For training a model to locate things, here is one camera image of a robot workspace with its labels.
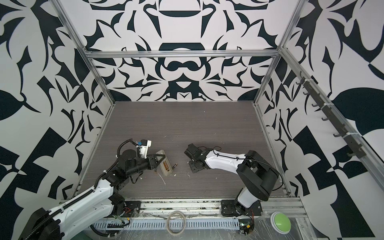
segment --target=mounting plate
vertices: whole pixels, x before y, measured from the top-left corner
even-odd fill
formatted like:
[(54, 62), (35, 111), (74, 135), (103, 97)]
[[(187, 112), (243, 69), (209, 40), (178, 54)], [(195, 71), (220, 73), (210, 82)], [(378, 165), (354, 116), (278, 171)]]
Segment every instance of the mounting plate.
[[(236, 200), (221, 200), (221, 215), (225, 217), (238, 216), (239, 213), (236, 210), (235, 201)], [(252, 206), (245, 211), (244, 215), (252, 216), (252, 211), (254, 216), (262, 215), (261, 212), (263, 209), (259, 200), (254, 202)]]
[(129, 208), (131, 211), (128, 211), (124, 214), (124, 217), (131, 217), (132, 214), (134, 213), (134, 209), (137, 209), (137, 212), (140, 212), (140, 206), (141, 202), (140, 201), (125, 201), (126, 206)]
[(198, 171), (204, 169), (203, 166), (201, 166), (201, 168), (197, 168), (197, 167), (196, 167), (196, 162), (193, 161), (193, 160), (189, 161), (188, 164), (189, 164), (189, 167), (190, 167), (191, 170), (192, 170), (192, 173), (197, 173)]

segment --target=metal rail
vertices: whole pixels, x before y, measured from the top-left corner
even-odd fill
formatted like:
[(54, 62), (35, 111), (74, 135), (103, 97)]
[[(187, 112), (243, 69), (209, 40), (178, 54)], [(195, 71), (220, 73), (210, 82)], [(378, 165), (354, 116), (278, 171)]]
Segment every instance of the metal rail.
[(227, 57), (277, 56), (275, 49), (261, 50), (185, 50), (185, 51), (85, 51), (87, 58), (166, 58), (166, 57)]
[(57, 13), (57, 16), (60, 19), (60, 22), (63, 24), (63, 26), (67, 30), (70, 38), (72, 39), (74, 45), (76, 46), (77, 50), (79, 51), (85, 64), (87, 65), (89, 70), (92, 72), (93, 76), (95, 77), (95, 80), (98, 83), (98, 85), (100, 86), (101, 90), (103, 91), (105, 97), (108, 99), (108, 101), (111, 104), (114, 104), (115, 100), (113, 99), (111, 92), (108, 90), (107, 86), (105, 85), (105, 82), (104, 82), (103, 78), (100, 76), (99, 72), (97, 71), (96, 66), (86, 56), (86, 54), (84, 52), (84, 45), (83, 45), (79, 35), (77, 34), (73, 24), (71, 23), (71, 20), (69, 19), (67, 13), (65, 12), (65, 9), (64, 9), (63, 5), (61, 4), (60, 0), (49, 0), (49, 2), (51, 3), (53, 9)]

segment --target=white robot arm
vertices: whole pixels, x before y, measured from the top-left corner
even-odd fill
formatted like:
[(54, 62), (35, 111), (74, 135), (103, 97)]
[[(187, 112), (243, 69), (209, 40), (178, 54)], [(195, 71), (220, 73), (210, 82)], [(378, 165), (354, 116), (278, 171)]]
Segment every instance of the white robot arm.
[[(136, 145), (137, 152), (128, 149), (120, 155), (121, 147), (128, 142)], [(147, 155), (150, 145), (151, 141), (147, 140), (135, 143), (128, 139), (123, 142), (118, 148), (116, 161), (104, 170), (92, 187), (48, 211), (43, 208), (35, 211), (19, 240), (70, 240), (88, 226), (92, 228), (92, 224), (103, 217), (121, 215), (124, 198), (118, 191), (129, 181), (136, 183), (132, 177), (134, 174), (142, 174), (146, 169), (156, 170), (165, 158), (163, 154)], [(94, 231), (101, 236), (109, 235)]]
[(279, 176), (278, 171), (255, 151), (230, 154), (212, 148), (201, 150), (190, 144), (184, 153), (191, 159), (188, 163), (192, 173), (202, 169), (223, 169), (238, 174), (246, 187), (237, 196), (237, 203), (244, 209), (257, 200), (267, 201)]

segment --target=patterned backdrop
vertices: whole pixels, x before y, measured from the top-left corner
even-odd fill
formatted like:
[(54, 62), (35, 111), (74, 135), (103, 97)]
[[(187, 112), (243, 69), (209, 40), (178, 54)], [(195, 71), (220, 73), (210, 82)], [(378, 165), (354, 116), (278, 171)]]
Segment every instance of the patterned backdrop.
[[(288, 43), (348, 121), (383, 158), (383, 1), (310, 0)], [(279, 62), (260, 100), (263, 120), (291, 189), (318, 237), (382, 239), (384, 192), (298, 78)]]
[(110, 104), (47, 0), (0, 9), (1, 239), (17, 239), (70, 196)]
[[(88, 50), (246, 50), (276, 49), (297, 0), (62, 3)], [(270, 62), (270, 57), (196, 57), (95, 64), (117, 101), (230, 101), (253, 100)]]
[(253, 100), (271, 57), (108, 58), (95, 65), (117, 101)]
[(62, 3), (89, 50), (172, 50), (175, 46), (235, 50), (276, 49), (297, 0), (62, 0)]

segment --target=black hook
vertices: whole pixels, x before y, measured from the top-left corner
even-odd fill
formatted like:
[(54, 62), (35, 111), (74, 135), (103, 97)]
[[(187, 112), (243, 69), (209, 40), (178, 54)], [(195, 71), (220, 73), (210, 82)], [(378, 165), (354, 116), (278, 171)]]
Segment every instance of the black hook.
[(353, 157), (353, 156), (356, 156), (356, 153), (354, 152), (354, 153), (347, 153), (347, 155), (348, 155), (348, 157)]

